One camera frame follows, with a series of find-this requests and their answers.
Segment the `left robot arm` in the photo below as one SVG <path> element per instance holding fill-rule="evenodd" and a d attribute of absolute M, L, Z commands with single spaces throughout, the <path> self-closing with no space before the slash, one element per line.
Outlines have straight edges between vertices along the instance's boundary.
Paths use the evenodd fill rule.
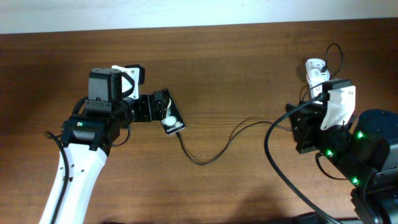
<path fill-rule="evenodd" d="M 145 70 L 140 65 L 93 68 L 88 94 L 80 99 L 62 132 L 51 132 L 60 151 L 58 170 L 41 223 L 83 223 L 96 180 L 121 130 L 133 122 L 161 121 L 172 97 L 167 90 L 139 94 Z"/>

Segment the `black Galaxy flip phone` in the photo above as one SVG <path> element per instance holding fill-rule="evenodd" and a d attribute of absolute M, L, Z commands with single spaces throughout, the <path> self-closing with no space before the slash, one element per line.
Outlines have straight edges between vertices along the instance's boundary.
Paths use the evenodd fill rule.
<path fill-rule="evenodd" d="M 167 106 L 166 117 L 161 123 L 167 135 L 175 134 L 185 129 L 186 125 L 171 92 L 168 89 L 164 89 L 162 92 L 169 99 L 169 104 Z"/>

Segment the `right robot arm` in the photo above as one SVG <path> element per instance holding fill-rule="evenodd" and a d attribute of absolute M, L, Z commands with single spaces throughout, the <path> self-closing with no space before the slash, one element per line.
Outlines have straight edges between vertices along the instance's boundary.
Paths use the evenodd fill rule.
<path fill-rule="evenodd" d="M 298 153 L 317 151 L 353 184 L 351 201 L 363 223 L 397 223 L 397 114 L 367 110 L 323 131 L 325 106 L 294 108 L 285 107 Z"/>

